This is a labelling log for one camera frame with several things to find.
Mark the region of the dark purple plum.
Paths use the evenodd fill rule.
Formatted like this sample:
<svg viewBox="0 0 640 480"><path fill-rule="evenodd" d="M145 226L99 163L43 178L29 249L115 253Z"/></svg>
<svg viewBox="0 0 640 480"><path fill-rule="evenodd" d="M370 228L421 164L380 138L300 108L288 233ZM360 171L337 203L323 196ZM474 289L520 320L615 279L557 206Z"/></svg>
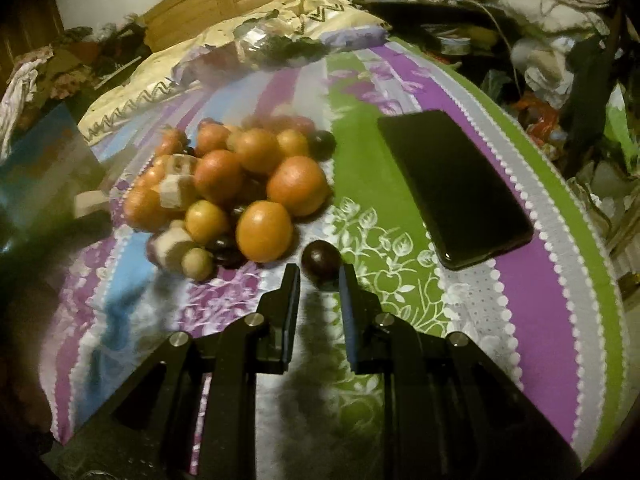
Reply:
<svg viewBox="0 0 640 480"><path fill-rule="evenodd" d="M341 253L325 240L314 240L303 250L300 264L308 278L318 287L337 285L343 264Z"/></svg>

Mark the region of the black smartphone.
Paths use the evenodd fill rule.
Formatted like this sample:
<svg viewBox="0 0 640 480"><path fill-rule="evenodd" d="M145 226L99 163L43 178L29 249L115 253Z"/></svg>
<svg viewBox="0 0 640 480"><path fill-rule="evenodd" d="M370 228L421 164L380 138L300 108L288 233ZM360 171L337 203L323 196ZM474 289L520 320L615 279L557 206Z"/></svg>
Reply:
<svg viewBox="0 0 640 480"><path fill-rule="evenodd" d="M528 244L534 227L498 171L442 110L378 118L442 265L475 266Z"/></svg>

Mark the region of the purple floral striped bedspread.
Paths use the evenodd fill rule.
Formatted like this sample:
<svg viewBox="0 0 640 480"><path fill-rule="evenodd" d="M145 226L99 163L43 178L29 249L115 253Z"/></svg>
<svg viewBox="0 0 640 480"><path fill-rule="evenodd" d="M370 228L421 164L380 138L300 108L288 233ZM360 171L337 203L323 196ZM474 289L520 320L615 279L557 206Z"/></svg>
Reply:
<svg viewBox="0 0 640 480"><path fill-rule="evenodd" d="M219 332L280 282L280 264L219 270L204 284L160 273L145 258L146 235L122 221L162 125L194 136L206 117L239 125L273 110L305 116L337 140L324 165L333 202L300 228L302 242L334 244L383 308L418 330L468 334L583 463L602 453L625 416L628 336L596 229L514 119L472 82L396 41L186 92L93 143L99 160L124 148L134 157L111 189L113 234L66 271L40 365L53 435L68 440L170 330ZM449 114L490 160L533 221L529 244L460 272L440 265L378 132L381 116L418 110Z"/></svg>

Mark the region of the green leafy vegetables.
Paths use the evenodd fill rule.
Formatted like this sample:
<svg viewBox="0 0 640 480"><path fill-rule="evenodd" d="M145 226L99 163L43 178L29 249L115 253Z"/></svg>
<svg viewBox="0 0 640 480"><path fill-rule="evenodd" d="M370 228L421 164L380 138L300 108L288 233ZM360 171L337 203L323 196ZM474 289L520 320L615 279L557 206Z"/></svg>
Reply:
<svg viewBox="0 0 640 480"><path fill-rule="evenodd" d="M331 51L319 40L282 35L267 35L255 41L242 40L239 49L244 61L255 68L303 66L319 61Z"/></svg>

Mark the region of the open cardboard gift box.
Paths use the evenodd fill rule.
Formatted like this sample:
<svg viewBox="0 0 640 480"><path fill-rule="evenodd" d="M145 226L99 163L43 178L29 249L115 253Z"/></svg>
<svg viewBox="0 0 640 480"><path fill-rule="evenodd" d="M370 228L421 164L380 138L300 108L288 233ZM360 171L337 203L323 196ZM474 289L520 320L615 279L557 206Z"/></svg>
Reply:
<svg viewBox="0 0 640 480"><path fill-rule="evenodd" d="M105 170L61 104L1 164L1 255L84 247L111 233Z"/></svg>

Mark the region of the cream zigzag pillow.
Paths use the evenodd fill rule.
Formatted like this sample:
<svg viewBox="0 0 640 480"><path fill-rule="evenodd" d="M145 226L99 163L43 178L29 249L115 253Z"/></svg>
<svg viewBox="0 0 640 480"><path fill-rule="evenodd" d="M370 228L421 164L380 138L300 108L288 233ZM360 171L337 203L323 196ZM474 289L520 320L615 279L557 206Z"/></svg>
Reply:
<svg viewBox="0 0 640 480"><path fill-rule="evenodd" d="M89 144L96 144L142 110L194 82L217 89L249 70L259 70L244 61L239 43L267 35L308 37L331 51L349 51L382 44L388 32L383 20L347 0L273 0L151 54L127 82L89 106L79 122L80 132Z"/></svg>

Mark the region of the pile of clothes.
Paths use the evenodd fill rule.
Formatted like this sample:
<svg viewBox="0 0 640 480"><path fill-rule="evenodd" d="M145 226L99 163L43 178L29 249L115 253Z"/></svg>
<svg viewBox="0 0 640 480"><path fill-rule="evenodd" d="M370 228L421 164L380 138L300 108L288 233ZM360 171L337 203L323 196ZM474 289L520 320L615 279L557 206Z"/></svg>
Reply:
<svg viewBox="0 0 640 480"><path fill-rule="evenodd" d="M570 97L576 70L570 51L582 40L610 32L604 10L611 0L484 0L513 20L522 38L511 61L534 95L557 110Z"/></svg>

